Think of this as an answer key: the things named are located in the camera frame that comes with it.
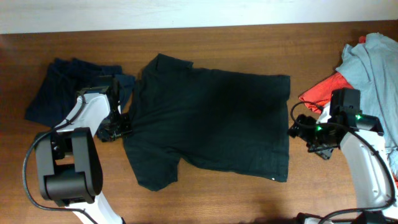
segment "black cloth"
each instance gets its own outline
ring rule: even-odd
[[[136,82],[124,149],[138,183],[177,181],[180,158],[211,170],[286,182],[290,77],[192,68],[159,54]]]
[[[123,109],[135,84],[134,76],[123,75],[121,66],[99,66],[82,60],[56,58],[47,68],[47,75],[36,97],[26,109],[25,119],[52,127],[67,117],[75,106],[76,92],[95,84],[95,77],[115,76],[120,86]]]

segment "light blue cloth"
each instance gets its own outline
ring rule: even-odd
[[[342,58],[336,71],[361,90],[363,113],[380,119],[390,166],[398,177],[398,43],[368,34],[365,44],[346,45]]]

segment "wooden table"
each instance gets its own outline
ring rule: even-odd
[[[0,222],[79,223],[74,214],[46,212],[30,204],[22,189],[22,160],[33,137],[47,128],[23,120],[47,65],[72,57],[122,65],[136,75],[158,53],[190,60],[194,67],[291,76],[289,108],[299,94],[334,73],[345,44],[380,32],[398,39],[397,21],[199,29],[115,30],[0,36]],[[303,107],[297,114],[306,112]],[[96,147],[104,172],[103,192],[128,223],[238,223],[292,218],[298,212],[326,215],[356,205],[346,161],[335,151],[329,161],[308,154],[290,139],[287,183],[198,169],[181,161],[178,182],[160,192],[137,185],[122,140]],[[39,195],[35,158],[28,183]]]

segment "black cable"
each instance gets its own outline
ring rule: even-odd
[[[368,143],[365,139],[363,139],[360,135],[358,135],[357,133],[355,133],[354,130],[352,130],[351,128],[348,128],[342,124],[337,124],[337,123],[320,123],[320,124],[316,124],[316,125],[305,125],[305,124],[301,124],[299,123],[293,115],[293,110],[296,106],[302,104],[302,103],[311,103],[313,105],[315,105],[317,108],[322,108],[320,105],[317,105],[316,103],[310,102],[310,101],[301,101],[299,103],[296,103],[292,109],[290,110],[290,116],[292,117],[292,120],[294,121],[295,124],[303,127],[303,128],[316,128],[317,126],[320,126],[321,128],[327,128],[327,127],[334,127],[334,128],[340,128],[346,132],[351,133],[353,136],[355,136],[356,138],[358,138],[364,145],[366,145],[369,150],[376,156],[376,158],[378,159],[380,165],[382,166],[387,179],[389,181],[389,185],[390,185],[390,190],[391,190],[391,197],[390,199],[387,201],[387,203],[383,206],[378,206],[378,207],[368,207],[368,208],[349,208],[349,209],[343,209],[343,210],[338,210],[332,213],[329,213],[328,215],[326,215],[325,217],[323,217],[318,224],[322,224],[325,221],[329,220],[331,217],[337,216],[337,215],[341,215],[341,214],[346,214],[346,213],[353,213],[353,212],[364,212],[364,211],[368,211],[368,212],[378,212],[381,211],[383,209],[389,208],[392,204],[394,204],[396,202],[396,198],[395,198],[395,194],[396,194],[396,190],[395,190],[395,183],[391,177],[391,175],[389,174],[389,170],[388,170],[388,166],[386,165],[386,163],[383,161],[382,157],[379,154],[379,151],[375,150],[375,148],[373,148],[372,145],[370,145],[370,143]]]
[[[29,159],[30,154],[32,153],[33,149],[36,147],[36,145],[38,145],[38,143],[43,140],[44,138],[46,138],[48,135],[52,134],[53,132],[65,128],[67,126],[70,125],[70,123],[72,123],[74,120],[77,119],[77,117],[79,117],[80,113],[83,111],[85,105],[86,105],[86,98],[83,94],[81,94],[80,92],[78,92],[78,94],[81,96],[81,107],[79,108],[79,110],[77,111],[77,113],[73,116],[73,118],[69,121],[67,121],[65,124],[60,125],[56,128],[51,129],[50,131],[47,131],[46,133],[44,133],[43,135],[41,135],[40,137],[38,137],[33,143],[32,145],[30,145],[30,148],[28,149],[28,151],[26,152],[26,156],[24,159],[24,165],[22,167],[22,181],[24,183],[24,190],[25,193],[28,197],[28,199],[30,200],[30,202],[36,206],[37,208],[41,208],[43,210],[47,210],[47,211],[55,211],[55,212],[80,212],[82,213],[84,216],[86,216],[91,222],[93,222],[94,224],[97,224],[97,222],[89,215],[87,214],[84,210],[79,209],[79,208],[52,208],[52,207],[46,207],[43,205],[38,204],[32,197],[32,195],[29,192],[29,188],[27,186],[27,181],[26,181],[26,168],[27,168],[27,161]]]

